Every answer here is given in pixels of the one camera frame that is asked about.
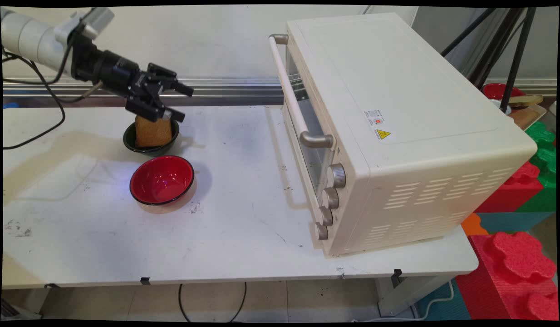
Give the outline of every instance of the oven door handle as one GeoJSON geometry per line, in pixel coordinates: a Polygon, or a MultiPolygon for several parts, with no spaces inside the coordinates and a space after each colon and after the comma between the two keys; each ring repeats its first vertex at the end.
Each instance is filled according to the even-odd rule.
{"type": "Polygon", "coordinates": [[[278,52],[278,44],[288,44],[288,35],[270,35],[268,41],[270,42],[272,56],[274,57],[276,68],[278,69],[278,79],[280,79],[282,91],[284,91],[286,102],[288,102],[288,112],[290,113],[290,117],[292,117],[292,122],[300,143],[309,148],[331,148],[334,143],[334,137],[332,135],[312,136],[310,134],[309,128],[306,126],[305,118],[302,116],[300,106],[296,100],[296,95],[294,95],[290,79],[288,79],[288,73],[286,73],[286,68],[284,68],[282,58],[280,58],[280,52],[278,52]]]}

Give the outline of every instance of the oven knob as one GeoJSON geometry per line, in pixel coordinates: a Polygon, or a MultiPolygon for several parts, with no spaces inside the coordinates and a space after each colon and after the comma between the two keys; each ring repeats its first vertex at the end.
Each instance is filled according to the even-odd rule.
{"type": "Polygon", "coordinates": [[[325,188],[322,190],[322,205],[327,209],[336,209],[339,207],[339,195],[336,194],[334,188],[325,188]]]}
{"type": "Polygon", "coordinates": [[[318,240],[324,241],[328,239],[328,229],[326,226],[322,226],[320,223],[316,223],[317,225],[317,238],[318,240]]]}
{"type": "Polygon", "coordinates": [[[325,207],[320,207],[320,213],[322,214],[322,226],[332,226],[332,211],[325,207]]]}
{"type": "Polygon", "coordinates": [[[328,166],[326,170],[326,187],[327,188],[344,188],[346,179],[344,177],[344,168],[340,163],[328,166]]]}

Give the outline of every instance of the yellow warning sticker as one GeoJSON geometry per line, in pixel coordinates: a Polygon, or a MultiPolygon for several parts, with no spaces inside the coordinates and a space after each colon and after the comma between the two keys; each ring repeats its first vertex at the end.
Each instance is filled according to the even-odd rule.
{"type": "Polygon", "coordinates": [[[390,132],[385,132],[384,130],[377,130],[377,133],[379,133],[379,138],[380,139],[384,139],[385,137],[388,137],[391,133],[390,132]]]}

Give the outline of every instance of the white table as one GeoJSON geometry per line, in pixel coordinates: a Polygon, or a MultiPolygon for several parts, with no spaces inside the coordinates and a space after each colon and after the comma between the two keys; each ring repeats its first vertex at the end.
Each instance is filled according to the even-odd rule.
{"type": "MultiPolygon", "coordinates": [[[[150,158],[123,145],[134,121],[124,108],[68,108],[62,126],[4,151],[2,288],[390,277],[401,269],[425,277],[417,294],[425,296],[477,267],[461,228],[325,258],[280,106],[180,110],[187,116],[169,154],[191,162],[196,178],[169,206],[142,205],[129,192],[131,174],[150,158]]],[[[4,145],[57,119],[58,108],[6,109],[4,145]]],[[[411,283],[392,294],[403,284],[411,283]]]]}

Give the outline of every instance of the red foam block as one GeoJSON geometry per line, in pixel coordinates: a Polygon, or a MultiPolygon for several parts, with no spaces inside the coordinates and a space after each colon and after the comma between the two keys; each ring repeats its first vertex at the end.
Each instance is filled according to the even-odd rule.
{"type": "Polygon", "coordinates": [[[527,161],[474,212],[513,213],[544,188],[539,173],[539,168],[527,161]]]}
{"type": "Polygon", "coordinates": [[[479,266],[456,277],[472,319],[558,320],[556,266],[525,232],[469,236],[479,266]]]}

